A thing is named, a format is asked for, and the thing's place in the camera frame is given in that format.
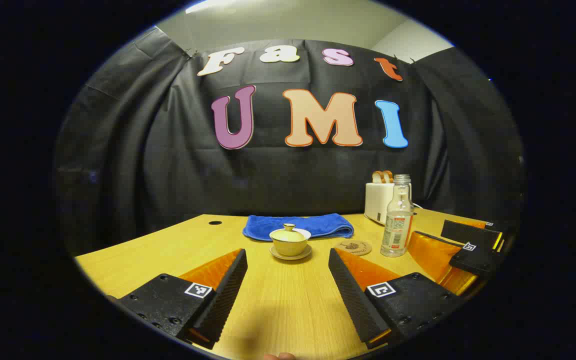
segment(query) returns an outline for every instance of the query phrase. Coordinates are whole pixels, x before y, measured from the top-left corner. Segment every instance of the peach letter m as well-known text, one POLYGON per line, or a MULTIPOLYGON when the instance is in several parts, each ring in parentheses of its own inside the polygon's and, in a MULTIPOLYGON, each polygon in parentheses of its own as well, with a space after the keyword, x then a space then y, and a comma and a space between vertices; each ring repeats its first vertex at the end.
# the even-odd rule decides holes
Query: peach letter m
POLYGON ((290 135, 286 137, 288 146, 310 146, 313 137, 306 132, 306 126, 315 133, 318 141, 326 144, 336 127, 336 133, 332 142, 339 146, 359 146, 364 140, 357 132, 355 121, 354 95, 344 92, 336 92, 330 97, 330 101, 323 109, 313 94, 306 89, 287 89, 283 97, 290 100, 291 126, 290 135))

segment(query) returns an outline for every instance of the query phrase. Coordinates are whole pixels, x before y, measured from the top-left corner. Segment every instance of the white toaster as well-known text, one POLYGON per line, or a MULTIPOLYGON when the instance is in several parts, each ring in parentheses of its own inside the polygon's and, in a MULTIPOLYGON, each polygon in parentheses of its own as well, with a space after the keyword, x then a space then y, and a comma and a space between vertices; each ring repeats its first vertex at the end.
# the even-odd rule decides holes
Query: white toaster
POLYGON ((393 200, 395 184, 366 184, 366 201, 363 215, 381 225, 386 225, 386 208, 393 200))

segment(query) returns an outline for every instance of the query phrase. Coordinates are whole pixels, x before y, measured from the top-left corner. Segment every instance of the cup lid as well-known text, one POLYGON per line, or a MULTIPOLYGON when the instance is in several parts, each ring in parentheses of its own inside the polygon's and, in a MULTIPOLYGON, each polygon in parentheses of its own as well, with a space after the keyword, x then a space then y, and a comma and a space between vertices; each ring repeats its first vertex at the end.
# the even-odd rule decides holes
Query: cup lid
POLYGON ((294 223, 284 223, 283 228, 274 230, 270 233, 270 237, 275 240, 284 242, 301 242, 306 240, 306 237, 301 232, 293 230, 294 223))

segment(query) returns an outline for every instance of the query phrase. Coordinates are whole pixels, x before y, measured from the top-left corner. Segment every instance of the wooden table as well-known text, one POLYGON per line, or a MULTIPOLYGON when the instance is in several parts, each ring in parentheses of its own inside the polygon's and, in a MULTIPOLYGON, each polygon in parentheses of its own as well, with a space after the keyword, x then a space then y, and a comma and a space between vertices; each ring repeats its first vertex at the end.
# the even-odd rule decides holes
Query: wooden table
MULTIPOLYGON (((416 212, 412 231, 435 236, 441 234, 444 219, 466 220, 426 209, 416 212)), ((372 245, 363 258, 402 276, 411 272, 428 276, 409 253, 396 258, 380 254, 384 226, 363 214, 343 217, 354 227, 354 239, 372 245)), ((347 359, 367 353, 328 267, 330 248, 345 239, 311 239, 312 255, 280 260, 270 254, 272 242, 242 234, 246 221, 246 216, 204 214, 76 260, 101 292, 120 298, 158 274, 178 276, 243 248, 248 269, 237 300, 221 339, 212 350, 204 350, 242 360, 283 352, 299 360, 347 359), (210 221, 222 224, 209 225, 210 221)))

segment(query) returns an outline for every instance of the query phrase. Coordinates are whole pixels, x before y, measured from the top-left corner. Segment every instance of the blue towel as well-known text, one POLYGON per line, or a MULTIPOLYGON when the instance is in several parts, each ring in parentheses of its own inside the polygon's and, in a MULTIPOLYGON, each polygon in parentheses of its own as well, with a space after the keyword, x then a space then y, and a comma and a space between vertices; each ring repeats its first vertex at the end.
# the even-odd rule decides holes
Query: blue towel
POLYGON ((355 228, 340 214, 311 216, 309 218, 250 215, 246 227, 244 227, 244 235, 263 242, 271 242, 273 240, 270 239, 270 232, 283 229, 284 224, 294 224, 297 229, 310 231, 311 239, 351 238, 355 232, 355 228))

